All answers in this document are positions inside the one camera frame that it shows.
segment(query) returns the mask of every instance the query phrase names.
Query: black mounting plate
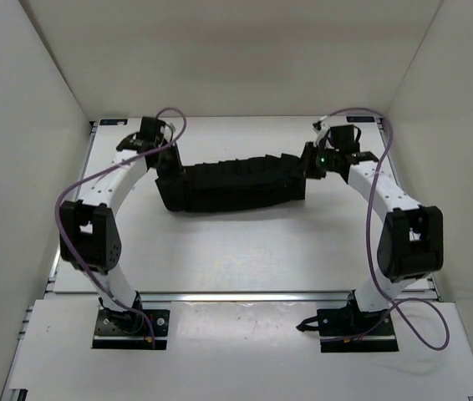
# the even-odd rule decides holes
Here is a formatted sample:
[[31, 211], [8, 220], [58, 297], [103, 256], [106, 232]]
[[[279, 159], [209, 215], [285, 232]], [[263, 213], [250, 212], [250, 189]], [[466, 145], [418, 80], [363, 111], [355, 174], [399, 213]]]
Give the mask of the black mounting plate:
[[372, 332], [362, 339], [349, 342], [324, 341], [325, 338], [335, 338], [353, 335], [347, 332], [344, 325], [335, 324], [339, 320], [340, 309], [318, 309], [318, 332], [321, 353], [392, 353], [399, 351], [393, 321], [387, 317]]
[[164, 350], [167, 341], [160, 339], [168, 336], [170, 326], [170, 311], [168, 309], [144, 309], [153, 324], [155, 347], [144, 339], [144, 326], [140, 325], [136, 332], [124, 332], [117, 328], [109, 319], [104, 309], [100, 309], [95, 321], [92, 348], [96, 349], [145, 349]]

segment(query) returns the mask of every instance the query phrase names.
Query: black strap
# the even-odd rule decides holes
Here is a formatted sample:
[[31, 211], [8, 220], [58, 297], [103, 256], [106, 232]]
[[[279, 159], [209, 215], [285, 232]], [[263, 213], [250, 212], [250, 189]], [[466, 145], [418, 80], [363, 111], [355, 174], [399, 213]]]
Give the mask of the black strap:
[[318, 331], [318, 325], [317, 326], [309, 326], [309, 323], [318, 323], [318, 315], [314, 317], [309, 317], [307, 319], [303, 319], [300, 324], [296, 326], [296, 328], [300, 332], [317, 332]]
[[285, 154], [186, 166], [159, 174], [156, 184], [169, 211], [244, 211], [305, 199], [304, 163]]

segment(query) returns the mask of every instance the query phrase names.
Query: purple cable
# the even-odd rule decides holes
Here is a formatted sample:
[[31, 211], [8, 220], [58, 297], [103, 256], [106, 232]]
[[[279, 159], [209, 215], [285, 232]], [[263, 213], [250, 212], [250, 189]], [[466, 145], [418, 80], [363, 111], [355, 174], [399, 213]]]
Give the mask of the purple cable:
[[97, 279], [97, 277], [92, 273], [92, 271], [89, 269], [88, 265], [82, 258], [82, 256], [77, 252], [75, 249], [73, 242], [71, 242], [71, 239], [68, 237], [68, 234], [66, 233], [66, 230], [64, 229], [64, 225], [62, 224], [62, 221], [60, 219], [60, 205], [62, 205], [62, 202], [64, 201], [64, 198], [68, 195], [69, 192], [74, 190], [75, 188], [81, 186], [82, 184], [85, 184], [86, 182], [89, 182], [91, 180], [94, 180], [96, 178], [99, 178], [103, 175], [107, 175], [108, 173], [111, 173], [114, 170], [119, 169], [122, 165], [128, 165], [132, 163], [135, 160], [138, 160], [142, 157], [150, 156], [150, 155], [155, 155], [157, 153], [160, 153], [168, 148], [170, 148], [177, 140], [185, 133], [186, 130], [186, 116], [182, 111], [175, 107], [165, 107], [161, 111], [159, 111], [156, 115], [156, 118], [158, 119], [163, 113], [166, 111], [175, 111], [177, 114], [179, 114], [182, 119], [183, 119], [183, 126], [181, 128], [181, 131], [179, 131], [179, 134], [172, 139], [170, 142], [168, 142], [166, 145], [161, 146], [160, 148], [155, 148], [152, 150], [147, 150], [144, 153], [139, 153], [133, 157], [130, 157], [127, 160], [123, 160], [122, 162], [112, 165], [108, 169], [101, 170], [99, 173], [95, 173], [90, 175], [89, 177], [83, 178], [82, 180], [79, 180], [75, 182], [74, 184], [68, 186], [65, 190], [62, 191], [62, 193], [58, 196], [58, 199], [56, 200], [56, 203], [54, 204], [54, 219], [56, 220], [56, 225], [58, 227], [58, 232], [62, 239], [64, 240], [64, 244], [66, 247], [69, 249], [73, 257], [75, 258], [75, 261], [82, 267], [86, 275], [89, 277], [89, 279], [92, 281], [92, 283], [102, 292], [104, 292], [118, 307], [121, 307], [125, 311], [136, 313], [142, 319], [144, 319], [145, 324], [147, 324], [147, 327], [149, 328], [149, 335], [152, 338], [152, 346], [153, 348], [155, 347], [155, 332], [153, 331], [153, 325], [151, 324], [150, 319], [148, 316], [142, 312], [139, 311], [138, 309], [134, 309], [132, 307], [127, 307], [124, 305], [122, 302], [120, 302], [118, 299], [114, 297], [114, 294], [108, 289], [101, 284], [101, 282]]
[[[387, 128], [389, 130], [389, 140], [387, 141], [387, 145], [385, 146], [385, 151], [381, 155], [381, 157], [378, 160], [378, 164], [376, 165], [376, 173], [374, 174], [374, 179], [372, 180], [372, 185], [370, 187], [370, 195], [369, 195], [369, 205], [367, 208], [367, 218], [366, 218], [366, 224], [365, 224], [365, 241], [366, 241], [366, 248], [367, 248], [367, 259], [369, 261], [369, 269], [370, 269], [370, 276], [372, 277], [372, 281], [374, 285], [376, 286], [376, 289], [378, 290], [379, 294], [385, 298], [388, 302], [390, 302], [391, 307], [387, 309], [383, 316], [379, 319], [379, 321], [372, 326], [369, 330], [366, 332], [362, 332], [360, 334], [354, 334], [352, 336], [345, 336], [345, 337], [337, 337], [337, 338], [329, 338], [323, 340], [324, 342], [333, 342], [333, 341], [344, 341], [344, 340], [352, 340], [355, 338], [362, 338], [372, 332], [377, 326], [381, 324], [383, 320], [394, 310], [396, 309], [398, 311], [398, 314], [404, 319], [405, 323], [408, 325], [408, 327], [411, 329], [413, 334], [428, 348], [433, 349], [434, 351], [442, 351], [446, 347], [448, 347], [448, 344], [450, 343], [450, 329], [448, 327], [448, 323], [446, 322], [445, 317], [443, 316], [442, 312], [430, 301], [427, 301], [422, 298], [417, 298], [417, 297], [409, 297], [405, 298], [399, 301], [395, 301], [393, 298], [389, 297], [389, 295], [384, 292], [384, 290], [379, 286], [378, 283], [378, 278], [376, 277], [376, 273], [374, 271], [374, 262], [372, 260], [372, 247], [370, 245], [370, 227], [371, 227], [371, 222], [372, 222], [372, 209], [373, 209], [373, 204], [374, 204], [374, 197], [376, 195], [376, 186], [378, 184], [378, 178], [379, 178], [379, 171], [381, 171], [381, 165], [384, 163], [385, 158], [387, 157], [387, 154], [390, 151], [390, 148], [393, 144], [393, 138], [394, 138], [394, 131], [393, 131], [393, 126], [391, 123], [387, 120], [387, 118], [381, 114], [380, 112], [372, 109], [367, 109], [367, 108], [349, 108], [349, 109], [341, 109], [337, 110], [330, 115], [338, 115], [341, 113], [345, 112], [354, 112], [354, 111], [363, 111], [371, 114], [376, 114], [378, 115], [384, 124], [387, 125]], [[445, 342], [443, 345], [440, 347], [436, 347], [430, 343], [428, 343], [422, 335], [419, 333], [419, 331], [413, 326], [413, 323], [405, 316], [404, 312], [399, 308], [399, 305], [404, 303], [404, 302], [422, 302], [431, 307], [439, 316], [440, 320], [443, 322], [443, 326], [445, 327]]]

